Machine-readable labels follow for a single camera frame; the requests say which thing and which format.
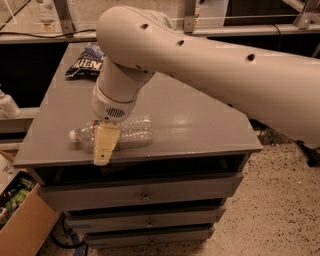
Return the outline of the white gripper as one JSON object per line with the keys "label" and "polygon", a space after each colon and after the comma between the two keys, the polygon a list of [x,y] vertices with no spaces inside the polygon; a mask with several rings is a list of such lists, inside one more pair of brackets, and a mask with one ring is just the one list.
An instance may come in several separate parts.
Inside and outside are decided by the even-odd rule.
{"label": "white gripper", "polygon": [[94,131],[94,164],[105,166],[109,163],[120,128],[112,122],[126,120],[136,105],[138,87],[133,83],[97,82],[92,94],[92,108],[102,122]]}

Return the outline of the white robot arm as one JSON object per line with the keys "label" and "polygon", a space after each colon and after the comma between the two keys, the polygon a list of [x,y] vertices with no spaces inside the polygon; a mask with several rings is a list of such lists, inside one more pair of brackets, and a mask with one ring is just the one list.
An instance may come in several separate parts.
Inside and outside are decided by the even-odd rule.
{"label": "white robot arm", "polygon": [[120,122],[155,73],[168,75],[299,143],[319,163],[320,60],[180,34],[162,12],[107,9],[96,25],[104,54],[92,107]]}

